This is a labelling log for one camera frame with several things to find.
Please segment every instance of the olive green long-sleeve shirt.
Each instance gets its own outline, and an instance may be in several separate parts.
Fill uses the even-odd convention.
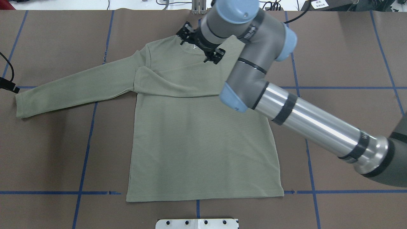
[[[223,105],[219,93],[243,43],[215,65],[172,36],[130,57],[16,95],[17,117],[137,92],[127,201],[283,196],[266,117]]]

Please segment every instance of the blue tape line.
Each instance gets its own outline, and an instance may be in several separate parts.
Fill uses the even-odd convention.
[[[72,223],[72,229],[74,229],[76,227],[76,222],[77,222],[78,212],[79,212],[79,206],[81,204],[81,196],[82,196],[81,192],[82,192],[82,189],[83,189],[83,181],[85,180],[86,166],[88,164],[90,140],[91,140],[92,134],[93,134],[93,126],[94,126],[94,122],[95,122],[95,114],[96,114],[97,106],[98,106],[98,102],[95,103],[95,106],[93,108],[92,122],[90,124],[90,131],[89,131],[89,136],[88,136],[88,145],[86,146],[85,160],[83,162],[81,183],[79,185],[79,194],[78,194],[77,204],[76,204],[76,207],[75,207],[75,215],[74,215],[74,221]]]
[[[78,199],[77,199],[77,204],[76,204],[76,207],[75,207],[75,216],[74,216],[74,221],[72,223],[72,229],[75,229],[75,227],[76,227],[76,222],[77,222],[77,219],[78,219],[78,212],[79,212],[79,205],[81,203],[81,197],[82,197],[82,195],[79,194]]]
[[[373,11],[372,10],[370,10],[370,18],[372,19],[374,33],[376,35],[377,43],[379,44],[379,48],[380,48],[380,52],[381,52],[383,60],[384,60],[384,64],[386,65],[387,73],[389,74],[390,81],[391,81],[393,89],[394,89],[394,93],[396,94],[396,99],[397,99],[398,106],[400,108],[401,114],[404,116],[403,106],[401,105],[400,98],[398,97],[398,93],[397,93],[397,90],[396,90],[396,85],[394,83],[392,73],[390,72],[389,64],[387,63],[386,55],[384,54],[383,47],[382,47],[381,42],[380,42],[379,34],[377,33],[376,23],[374,22],[374,17],[373,17]]]
[[[315,193],[314,175],[312,173],[311,156],[309,154],[308,140],[305,140],[305,145],[306,145],[306,154],[308,157],[309,177],[311,179],[312,197],[314,199],[314,208],[315,208],[315,216],[317,219],[317,227],[318,227],[318,229],[321,229],[321,221],[319,220],[318,202],[317,202],[317,195]]]
[[[199,206],[199,200],[197,200],[197,219],[201,218],[201,207]]]
[[[77,191],[0,191],[2,195],[78,195]]]
[[[393,87],[347,87],[347,86],[339,86],[339,87],[318,87],[318,86],[300,86],[300,89],[367,89],[367,90],[377,90],[377,89],[393,89]]]
[[[105,56],[103,57],[103,63],[106,63],[106,57],[107,57],[107,50],[109,48],[109,41],[110,41],[110,33],[112,32],[112,25],[113,25],[113,18],[114,18],[114,10],[112,11],[112,14],[110,16],[110,24],[109,24],[109,31],[107,33],[107,39],[106,39],[106,49],[105,49]],[[95,113],[96,113],[96,108],[97,108],[98,102],[95,103],[95,107],[93,109],[93,116],[92,116],[92,122],[90,124],[90,131],[89,131],[89,138],[88,138],[88,145],[86,147],[86,154],[85,154],[85,161],[83,163],[83,169],[82,169],[82,177],[81,177],[81,183],[79,185],[79,191],[82,191],[83,188],[83,181],[85,179],[85,172],[86,172],[86,165],[88,163],[88,156],[89,156],[89,149],[90,149],[90,140],[92,137],[93,133],[93,126],[94,126],[94,121],[95,121]],[[78,218],[78,212],[79,212],[79,206],[81,204],[81,194],[78,195],[78,200],[77,200],[77,205],[75,208],[75,215],[74,215],[74,220],[72,223],[72,229],[75,229],[76,227],[76,222]]]
[[[114,191],[0,191],[0,195],[121,195]]]
[[[285,19],[286,19],[286,21],[288,21],[287,11],[284,11],[284,13],[285,13]],[[291,53],[291,62],[292,62],[292,65],[293,65],[295,89],[297,90],[297,96],[300,97],[300,86],[298,84],[297,69],[295,67],[295,61],[294,61],[294,53]],[[308,141],[307,140],[305,140],[305,144],[306,144],[306,153],[307,153],[307,157],[308,157],[309,177],[310,177],[310,180],[311,180],[311,187],[312,187],[312,191],[313,191],[312,197],[314,199],[315,217],[316,217],[316,220],[317,220],[317,227],[318,227],[318,229],[321,229],[321,221],[319,220],[317,195],[315,194],[314,175],[312,173],[311,157],[309,155],[309,148],[308,148]]]
[[[281,86],[282,89],[297,89],[295,86]]]
[[[285,20],[288,21],[288,13],[287,11],[284,11],[285,14]],[[297,96],[300,97],[300,88],[298,85],[298,78],[297,78],[297,68],[295,67],[295,61],[294,61],[294,53],[291,53],[291,63],[293,65],[293,73],[294,73],[294,81],[295,81],[295,87],[293,89],[297,90]]]
[[[405,189],[391,190],[317,190],[317,191],[297,191],[297,194],[355,194],[355,193],[407,193]]]
[[[20,37],[21,30],[23,30],[23,26],[24,26],[24,23],[25,23],[25,19],[27,18],[27,14],[28,14],[28,10],[24,14],[24,18],[23,18],[23,21],[21,22],[20,29],[18,30],[17,37],[15,37],[13,48],[11,49],[10,56],[8,58],[10,62],[11,62],[11,58],[13,57],[14,49],[15,49],[15,46],[17,45],[18,38]],[[3,78],[6,76],[8,68],[9,68],[9,64],[7,63],[6,67],[4,68],[4,72],[3,72],[3,76],[2,76]]]
[[[109,48],[110,33],[112,31],[113,17],[114,17],[114,10],[112,11],[112,15],[110,16],[110,25],[109,25],[109,32],[107,33],[105,57],[103,58],[103,63],[102,64],[106,63],[107,49]]]

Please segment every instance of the shirt hem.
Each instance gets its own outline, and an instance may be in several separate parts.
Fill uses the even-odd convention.
[[[126,202],[151,202],[151,201],[180,201],[180,200],[203,200],[203,199],[227,199],[227,198],[264,198],[284,196],[284,190],[274,189],[267,192],[213,192],[213,193],[193,193],[193,194],[168,194],[156,196],[126,195]]]

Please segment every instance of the black tape band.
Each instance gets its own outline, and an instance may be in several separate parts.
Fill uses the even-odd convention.
[[[243,59],[243,58],[241,58],[241,57],[239,57],[237,60],[240,61],[240,62],[243,62],[243,63],[245,63],[245,64],[248,64],[248,65],[252,66],[253,68],[255,68],[255,69],[261,71],[261,72],[264,73],[264,74],[267,74],[267,71],[266,71],[266,70],[264,70],[262,67],[260,67],[259,65],[255,64],[255,63],[253,63],[253,62],[250,62],[250,61],[248,61],[248,60],[246,60],[246,59]]]
[[[219,46],[219,44],[214,44],[208,41],[203,35],[200,28],[195,31],[194,40],[196,46],[198,46],[203,51],[211,52]]]
[[[237,39],[241,40],[241,42],[248,44],[250,43],[250,39],[257,33],[258,28],[260,27],[261,23],[264,20],[264,11],[259,10],[256,17],[252,20],[249,27],[245,30],[242,35],[238,36]]]
[[[355,146],[355,148],[353,148],[353,150],[347,154],[346,156],[339,156],[339,159],[343,159],[345,161],[351,160],[350,158],[353,158],[355,160],[352,161],[356,162],[357,159],[363,155],[363,153],[366,151],[368,145],[369,145],[369,141],[370,141],[370,136],[365,133],[364,131],[360,131],[360,137],[359,137],[359,141],[357,143],[357,145]]]
[[[377,176],[379,174],[381,174],[392,162],[393,157],[394,157],[394,143],[391,141],[391,139],[387,139],[389,145],[388,145],[388,149],[387,149],[387,154],[386,157],[383,159],[382,163],[373,171],[366,173],[366,174],[362,174],[362,176],[364,177],[374,177]]]
[[[284,106],[282,106],[280,112],[272,121],[277,125],[281,126],[293,111],[297,99],[298,97],[296,95],[289,93],[288,98],[284,103]]]
[[[215,37],[221,38],[221,39],[227,39],[227,37],[220,37],[220,36],[216,35],[216,34],[212,31],[212,29],[210,29],[210,26],[209,26],[208,21],[206,21],[206,25],[208,26],[209,31],[210,31]]]
[[[254,110],[257,107],[258,102],[260,101],[261,97],[263,96],[263,94],[266,91],[268,86],[269,86],[269,83],[267,82],[264,85],[263,90],[261,90],[261,93],[260,93],[259,97],[257,98],[256,102],[254,103],[254,106],[252,107],[252,110]]]
[[[397,133],[397,132],[393,132],[393,133],[390,135],[390,138],[396,139],[396,140],[399,140],[399,141],[402,141],[402,142],[404,142],[404,143],[407,143],[407,136],[404,135],[404,134],[400,134],[400,133]]]

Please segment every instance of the white label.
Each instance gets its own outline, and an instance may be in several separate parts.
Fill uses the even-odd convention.
[[[312,5],[312,7],[314,7],[314,9],[320,9],[320,8],[328,7],[328,3],[326,3],[325,0],[313,1],[313,2],[311,2],[311,5]]]

